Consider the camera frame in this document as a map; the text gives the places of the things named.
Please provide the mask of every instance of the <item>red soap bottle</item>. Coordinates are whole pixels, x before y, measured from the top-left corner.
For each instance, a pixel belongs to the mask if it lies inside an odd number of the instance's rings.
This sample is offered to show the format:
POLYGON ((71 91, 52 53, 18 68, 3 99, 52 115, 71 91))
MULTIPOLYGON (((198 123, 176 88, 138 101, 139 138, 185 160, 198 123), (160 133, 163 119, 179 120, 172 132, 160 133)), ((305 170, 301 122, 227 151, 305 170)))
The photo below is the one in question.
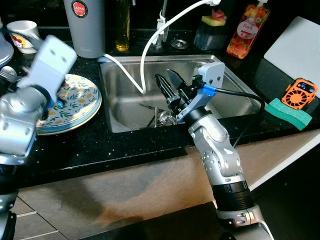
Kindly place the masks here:
POLYGON ((254 44, 261 28, 266 22, 270 8, 265 6, 268 0, 258 0, 257 4, 249 4, 241 17, 226 52, 238 59, 244 59, 254 44))

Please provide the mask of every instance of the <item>sink basin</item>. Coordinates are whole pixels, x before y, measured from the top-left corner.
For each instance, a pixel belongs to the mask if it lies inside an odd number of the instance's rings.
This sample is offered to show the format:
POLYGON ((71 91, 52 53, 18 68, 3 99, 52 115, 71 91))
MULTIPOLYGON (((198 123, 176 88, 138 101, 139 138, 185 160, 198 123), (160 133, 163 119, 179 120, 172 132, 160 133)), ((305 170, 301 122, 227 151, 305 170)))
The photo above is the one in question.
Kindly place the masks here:
MULTIPOLYGON (((130 75, 141 85, 140 57, 116 57, 130 75)), ((155 111, 141 106, 158 106, 167 110, 165 97, 160 92, 155 74, 158 73, 169 80, 166 69, 172 69, 191 84, 192 76, 197 74, 199 67, 206 63, 219 61, 214 55, 178 55, 148 56, 144 62, 146 94, 141 94, 130 82, 122 70, 112 61, 100 64, 102 86, 104 91, 107 122, 114 133, 140 130, 145 128, 155 111)), ((223 77, 223 89, 255 94, 227 67, 223 77)), ((216 118, 228 118, 254 114, 259 110, 259 103, 248 97, 217 93, 205 107, 211 110, 216 118)))

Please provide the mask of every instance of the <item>white cutting board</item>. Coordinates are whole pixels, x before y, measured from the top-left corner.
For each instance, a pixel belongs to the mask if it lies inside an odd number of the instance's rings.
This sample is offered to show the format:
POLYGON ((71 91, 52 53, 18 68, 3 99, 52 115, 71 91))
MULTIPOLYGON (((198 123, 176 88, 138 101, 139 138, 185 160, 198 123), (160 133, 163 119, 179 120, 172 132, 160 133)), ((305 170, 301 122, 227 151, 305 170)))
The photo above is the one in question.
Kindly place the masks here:
MULTIPOLYGON (((297 16, 264 58, 291 78, 320 87, 320 25, 297 16)), ((320 98, 320 90, 315 95, 320 98)))

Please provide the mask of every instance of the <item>white mug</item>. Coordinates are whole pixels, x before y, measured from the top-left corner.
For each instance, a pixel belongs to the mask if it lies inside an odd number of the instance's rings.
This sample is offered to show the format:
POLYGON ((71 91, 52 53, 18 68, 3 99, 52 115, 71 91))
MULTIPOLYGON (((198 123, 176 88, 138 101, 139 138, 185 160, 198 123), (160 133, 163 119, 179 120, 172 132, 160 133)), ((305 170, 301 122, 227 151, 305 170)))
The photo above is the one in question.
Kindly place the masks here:
MULTIPOLYGON (((38 36, 39 32, 37 28, 37 24, 34 21, 21 20, 21 21, 13 21, 6 25, 6 28, 10 31, 14 31, 16 33, 21 33, 25 36, 38 36)), ((19 49, 19 51, 23 54, 34 54, 37 52, 33 48, 33 45, 26 40, 24 37, 16 34, 10 33, 13 44, 19 49)))

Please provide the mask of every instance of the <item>green sponge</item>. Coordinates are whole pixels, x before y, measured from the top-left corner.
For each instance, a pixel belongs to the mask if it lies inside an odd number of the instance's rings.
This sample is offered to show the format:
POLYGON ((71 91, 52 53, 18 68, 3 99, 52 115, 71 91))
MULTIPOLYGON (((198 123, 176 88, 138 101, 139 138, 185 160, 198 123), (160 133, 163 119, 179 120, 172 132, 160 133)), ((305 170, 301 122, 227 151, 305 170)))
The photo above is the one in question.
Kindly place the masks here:
POLYGON ((279 119, 285 120, 300 131, 304 129, 311 121, 312 117, 303 110, 295 110, 283 104, 278 98, 272 100, 265 110, 279 119))

